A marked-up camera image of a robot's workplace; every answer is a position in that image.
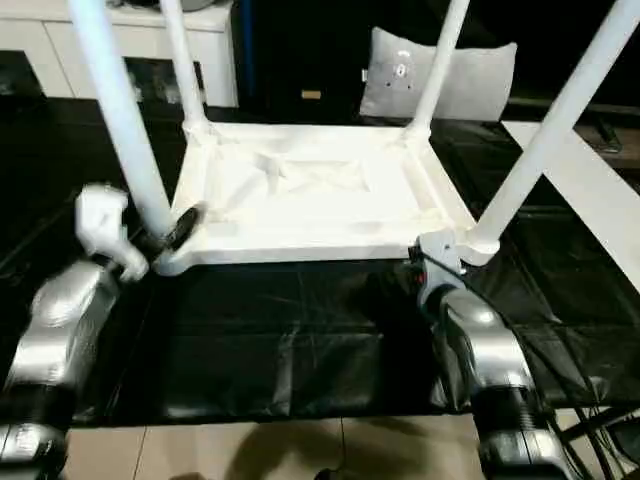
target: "cable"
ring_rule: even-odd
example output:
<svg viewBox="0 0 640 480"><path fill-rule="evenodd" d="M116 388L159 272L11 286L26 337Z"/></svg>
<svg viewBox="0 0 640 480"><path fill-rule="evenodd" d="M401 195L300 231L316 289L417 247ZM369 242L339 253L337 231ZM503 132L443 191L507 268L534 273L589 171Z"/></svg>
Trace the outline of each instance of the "cable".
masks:
<svg viewBox="0 0 640 480"><path fill-rule="evenodd" d="M453 270L451 267L445 265L444 263L440 262L439 260L436 260L431 255L429 255L428 253L425 253L425 252L423 252L421 250L417 250L417 249L414 249L414 248L410 249L410 252L409 252L410 257L415 257L416 251L419 252L419 255L422 258L428 260L429 262L433 263L435 266L437 266L437 267L441 268L442 270L444 270L445 272L447 272L449 275L452 275L453 277L455 277L458 280L460 280L469 289L470 292L472 292L478 298L483 300L487 305L489 305L489 307L491 307L496 313L498 313L498 315L500 315L500 317L502 318L504 323L507 325L507 327L509 327L509 329L511 329L513 335L516 337L516 340L518 340L518 342L521 345L525 345L527 347L526 350L531 351L538 358L538 360L540 360L542 362L544 367L548 370L548 372L556 380L558 386L560 387L560 389L564 393L565 397L567 397L567 400L569 401L569 403L573 406L573 409L575 410L576 415L578 416L578 419L580 420L580 422L585 424L586 431L587 431L586 432L587 433L587 438L589 439L589 442L591 443L593 451L596 454L596 458L598 459L598 463L600 464L600 468L602 469L602 473L604 474L605 480L614 480L615 477L613 475L613 471L611 470L611 465L609 465L609 462L607 461L607 457L604 454L602 446L598 442L598 439L597 439L597 437L595 435L593 427L591 427L591 425L588 423L588 419L585 416L585 414L582 411L582 409L578 407L579 404L578 404L577 399L575 398L575 395L573 394L573 392L571 392L571 390L569 388L567 388L567 386L565 384L565 382L567 382L568 379L565 378L556 369L556 367L553 365L553 363L551 363L551 361L547 358L547 356L544 353L542 353L540 351L540 349L538 349L538 347L536 347L528 339L526 339L525 337L521 336L518 333L518 331L515 328L515 324L513 323L513 321L509 317L507 317L506 315L503 315L500 312L500 310L495 307L493 302L491 302L482 293L480 293L473 285L471 285L471 283L466 278L464 278L460 273L458 273L455 270ZM528 356L526 350L523 351L525 357Z"/></svg>
<svg viewBox="0 0 640 480"><path fill-rule="evenodd" d="M578 455L578 452L576 452L576 449L573 448L571 442L568 442L563 438L562 429L558 425L556 419L554 417L551 417L547 421L549 422L549 425L551 426L553 432L556 434L556 437L558 437L558 439L560 440L560 443L562 443L562 446L567 453L569 466L576 474L576 476L581 480L593 480L593 475L591 475L589 468L584 464L584 462L580 458L580 455Z"/></svg>
<svg viewBox="0 0 640 480"><path fill-rule="evenodd" d="M589 418L593 418L594 413L595 415L600 415L600 409L598 407L590 408ZM637 465L637 464L632 459L628 458L626 455L621 453L611 443L611 436L609 435L609 432L607 431L606 427L599 428L596 433L597 433L598 441L603 446L603 448L607 452L609 452L609 455L611 455L611 457L616 463L616 467L618 468L618 470L620 470L620 473L622 473L622 476L624 477L626 475L626 472L624 470L622 462L630 462L633 465Z"/></svg>

